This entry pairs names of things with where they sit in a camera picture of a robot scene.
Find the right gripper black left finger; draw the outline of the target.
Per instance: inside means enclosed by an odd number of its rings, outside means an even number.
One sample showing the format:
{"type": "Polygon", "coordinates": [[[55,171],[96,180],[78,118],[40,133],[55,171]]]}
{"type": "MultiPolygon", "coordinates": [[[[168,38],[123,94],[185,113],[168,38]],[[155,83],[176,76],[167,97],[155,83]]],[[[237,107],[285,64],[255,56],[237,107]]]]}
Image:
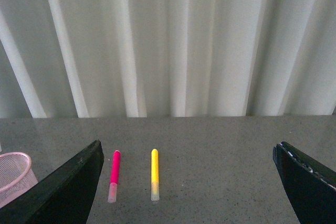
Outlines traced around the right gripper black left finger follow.
{"type": "Polygon", "coordinates": [[[93,141],[30,190],[1,208],[1,223],[86,223],[104,162],[93,141]]]}

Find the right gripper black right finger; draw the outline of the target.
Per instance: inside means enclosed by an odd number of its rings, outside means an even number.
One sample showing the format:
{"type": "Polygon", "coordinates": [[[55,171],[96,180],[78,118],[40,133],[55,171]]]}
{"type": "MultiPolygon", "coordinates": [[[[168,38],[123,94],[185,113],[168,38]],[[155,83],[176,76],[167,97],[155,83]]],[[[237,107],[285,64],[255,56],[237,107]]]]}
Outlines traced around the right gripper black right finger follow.
{"type": "Polygon", "coordinates": [[[300,223],[335,223],[335,171],[287,142],[273,160],[300,223]]]}

